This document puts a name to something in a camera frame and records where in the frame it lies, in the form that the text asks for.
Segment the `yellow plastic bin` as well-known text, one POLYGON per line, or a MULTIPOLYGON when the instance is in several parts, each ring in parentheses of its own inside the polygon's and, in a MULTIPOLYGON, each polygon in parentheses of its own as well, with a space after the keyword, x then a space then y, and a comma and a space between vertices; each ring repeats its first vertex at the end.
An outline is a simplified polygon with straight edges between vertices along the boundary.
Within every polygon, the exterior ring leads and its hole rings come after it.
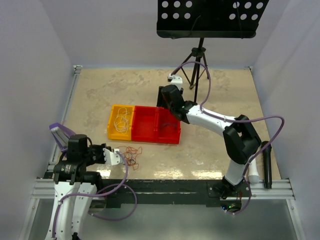
POLYGON ((107 125, 110 140, 131 141, 134 105, 113 104, 107 125))

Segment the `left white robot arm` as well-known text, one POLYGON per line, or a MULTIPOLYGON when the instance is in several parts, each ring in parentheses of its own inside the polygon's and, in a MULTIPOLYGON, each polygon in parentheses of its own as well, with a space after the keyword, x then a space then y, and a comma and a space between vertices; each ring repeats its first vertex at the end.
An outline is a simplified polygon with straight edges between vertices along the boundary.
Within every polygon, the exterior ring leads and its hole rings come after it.
POLYGON ((67 150, 53 169, 54 203, 46 240, 79 240, 92 198, 104 190, 99 172, 87 171, 94 164, 104 164, 105 143, 92 144, 85 134, 72 135, 67 150))

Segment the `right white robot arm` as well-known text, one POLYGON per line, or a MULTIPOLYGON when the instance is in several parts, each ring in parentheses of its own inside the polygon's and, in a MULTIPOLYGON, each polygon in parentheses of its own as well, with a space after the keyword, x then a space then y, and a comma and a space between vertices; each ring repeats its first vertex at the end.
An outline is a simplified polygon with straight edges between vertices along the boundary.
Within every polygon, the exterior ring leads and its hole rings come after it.
POLYGON ((176 85, 160 86, 157 106, 168 109, 180 122, 203 127, 223 137, 230 163, 217 190, 233 197, 241 190, 247 168, 255 162, 262 141, 245 115, 223 116, 183 99, 183 90, 176 85))

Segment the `red double compartment bin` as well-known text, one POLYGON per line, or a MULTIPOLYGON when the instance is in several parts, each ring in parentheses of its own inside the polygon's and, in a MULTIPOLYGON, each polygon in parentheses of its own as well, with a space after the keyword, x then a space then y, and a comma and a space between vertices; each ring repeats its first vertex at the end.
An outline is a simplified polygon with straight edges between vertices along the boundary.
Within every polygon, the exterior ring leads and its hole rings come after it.
POLYGON ((181 124, 168 109, 136 105, 131 127, 133 142, 180 143, 181 124))

